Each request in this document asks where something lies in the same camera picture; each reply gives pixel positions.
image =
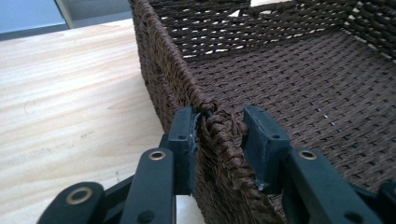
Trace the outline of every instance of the woven basket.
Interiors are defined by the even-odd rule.
[[[142,75],[168,132],[199,121],[195,198],[207,223],[282,222],[240,148],[243,105],[320,150],[349,182],[396,178],[396,2],[132,0]]]

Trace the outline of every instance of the light wood surface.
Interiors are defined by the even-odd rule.
[[[133,175],[163,130],[132,20],[0,42],[0,223],[35,223],[77,182]],[[177,198],[178,223],[203,223]]]

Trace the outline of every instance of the clamp jaw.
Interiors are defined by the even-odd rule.
[[[396,183],[383,184],[378,194],[350,185],[318,151],[292,148],[268,113],[251,105],[244,110],[245,158],[258,190],[283,194],[289,223],[396,223]],[[175,196],[193,194],[198,118],[191,107],[179,110],[133,176],[107,190],[92,182],[64,189],[38,223],[176,223]]]
[[[247,105],[242,148],[256,185],[282,195],[288,223],[396,223],[396,183],[378,195],[348,184],[317,150],[292,148],[289,137],[262,109]]]

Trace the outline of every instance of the basket bottom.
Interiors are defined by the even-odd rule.
[[[219,108],[268,111],[353,184],[396,178],[396,64],[343,31],[190,63]]]

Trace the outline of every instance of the woven texture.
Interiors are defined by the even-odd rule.
[[[396,4],[290,1],[131,2],[142,74],[166,132],[198,125],[195,198],[207,223],[279,223],[240,148],[243,105],[257,105],[294,147],[321,151],[349,182],[396,179]]]

